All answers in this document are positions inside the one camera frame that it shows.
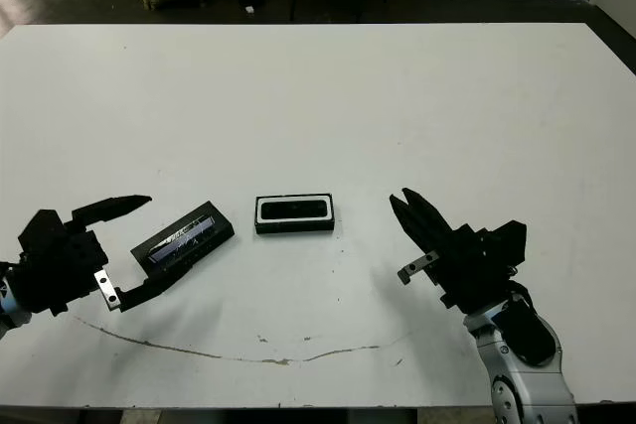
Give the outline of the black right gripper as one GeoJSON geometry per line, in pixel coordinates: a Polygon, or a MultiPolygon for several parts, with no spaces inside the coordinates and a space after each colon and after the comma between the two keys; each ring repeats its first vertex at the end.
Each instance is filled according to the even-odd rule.
{"type": "Polygon", "coordinates": [[[409,188],[402,192],[404,201],[390,195],[391,207],[424,255],[400,269],[399,280],[406,285],[413,275],[425,273],[442,289],[444,306],[464,314],[503,301],[510,278],[510,226],[474,230],[464,224],[453,230],[421,194],[409,188]]]}

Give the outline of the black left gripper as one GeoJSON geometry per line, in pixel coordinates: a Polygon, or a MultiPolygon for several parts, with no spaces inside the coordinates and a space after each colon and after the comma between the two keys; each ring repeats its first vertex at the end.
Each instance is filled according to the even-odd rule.
{"type": "MultiPolygon", "coordinates": [[[[127,215],[152,201],[149,196],[108,198],[72,211],[72,222],[89,226],[127,215]]],[[[98,289],[94,274],[108,258],[95,233],[67,227],[58,219],[33,219],[19,235],[20,259],[9,267],[7,281],[21,308],[33,314],[46,310],[58,315],[68,303],[98,289]]],[[[131,310],[166,292],[191,269],[179,265],[148,276],[139,286],[117,288],[119,311],[131,310]]]]}

